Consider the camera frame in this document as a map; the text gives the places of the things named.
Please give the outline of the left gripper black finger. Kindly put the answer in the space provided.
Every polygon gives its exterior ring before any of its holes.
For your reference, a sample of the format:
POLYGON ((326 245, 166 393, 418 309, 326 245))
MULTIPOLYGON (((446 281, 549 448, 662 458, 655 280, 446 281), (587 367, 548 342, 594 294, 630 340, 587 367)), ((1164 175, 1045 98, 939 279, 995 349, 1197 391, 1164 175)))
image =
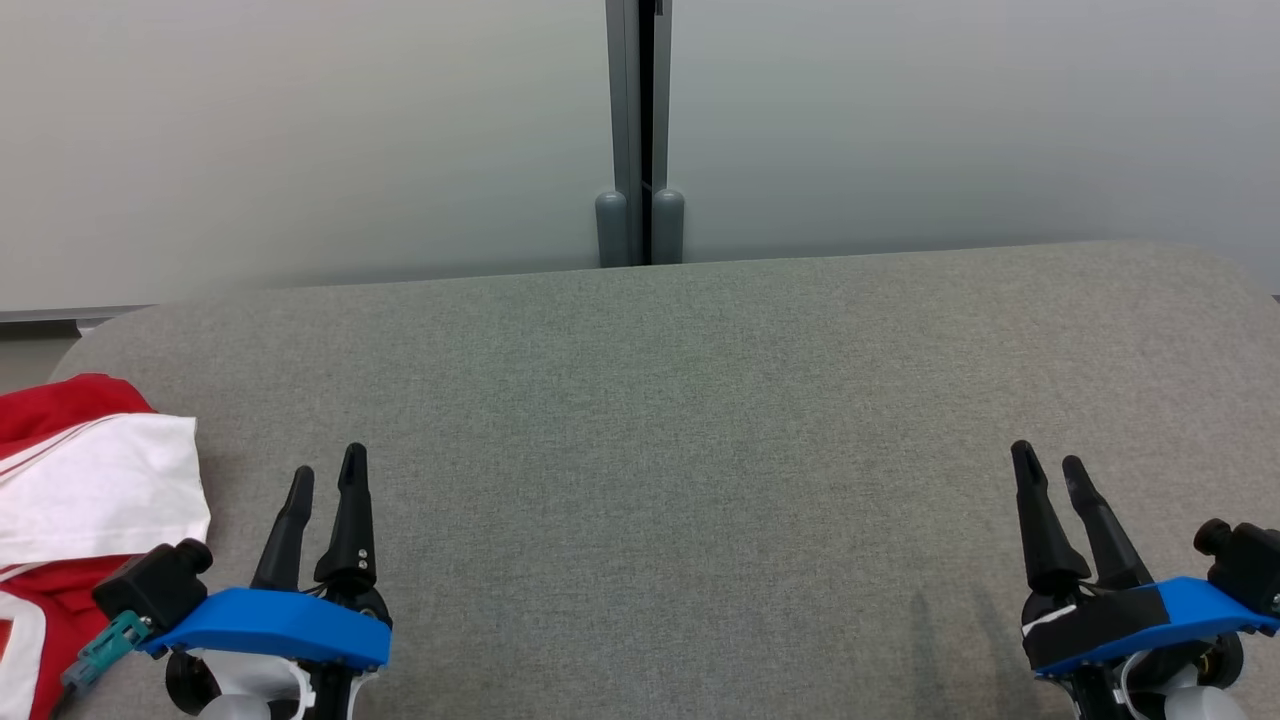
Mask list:
POLYGON ((315 475, 310 466, 294 471, 291 488, 271 525, 250 587, 265 591, 298 591, 305 529, 314 506, 315 475))
POLYGON ((348 445, 337 479, 339 501, 315 582, 337 591, 370 591, 378 580, 367 450, 348 445))

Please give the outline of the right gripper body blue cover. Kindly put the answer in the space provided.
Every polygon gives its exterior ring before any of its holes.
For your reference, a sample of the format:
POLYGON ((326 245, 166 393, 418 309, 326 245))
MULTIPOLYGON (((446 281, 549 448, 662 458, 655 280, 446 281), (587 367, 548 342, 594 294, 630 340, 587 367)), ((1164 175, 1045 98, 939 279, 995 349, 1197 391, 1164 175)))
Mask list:
POLYGON ((1076 719, 1243 719, 1228 693, 1243 669, 1239 635, 1276 632, 1275 612, 1178 577, 1046 612, 1023 626, 1021 647, 1076 719))

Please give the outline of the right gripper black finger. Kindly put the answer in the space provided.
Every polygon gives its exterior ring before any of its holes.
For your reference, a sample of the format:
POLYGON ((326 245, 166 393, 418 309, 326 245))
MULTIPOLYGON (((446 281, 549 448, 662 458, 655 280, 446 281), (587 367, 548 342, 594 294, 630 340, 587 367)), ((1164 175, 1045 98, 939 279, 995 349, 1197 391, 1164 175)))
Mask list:
POLYGON ((1084 462, 1075 455, 1062 460, 1068 495, 1080 518, 1094 560, 1096 584, 1106 591, 1126 591, 1153 583, 1135 546, 1110 503, 1091 479, 1084 462))
POLYGON ((1019 439, 1010 454, 1027 584, 1036 594, 1071 594, 1091 575, 1091 569, 1065 534, 1050 500, 1048 478, 1032 445, 1019 439))

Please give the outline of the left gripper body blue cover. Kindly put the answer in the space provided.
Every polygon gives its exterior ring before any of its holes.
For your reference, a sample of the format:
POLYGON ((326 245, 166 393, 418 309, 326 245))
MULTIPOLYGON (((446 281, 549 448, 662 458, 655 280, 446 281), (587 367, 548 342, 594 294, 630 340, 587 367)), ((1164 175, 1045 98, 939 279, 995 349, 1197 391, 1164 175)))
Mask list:
POLYGON ((389 664, 392 623, 378 592, 357 603, 230 588, 142 643, 166 656, 165 687, 197 719, 352 719, 361 688, 389 664))

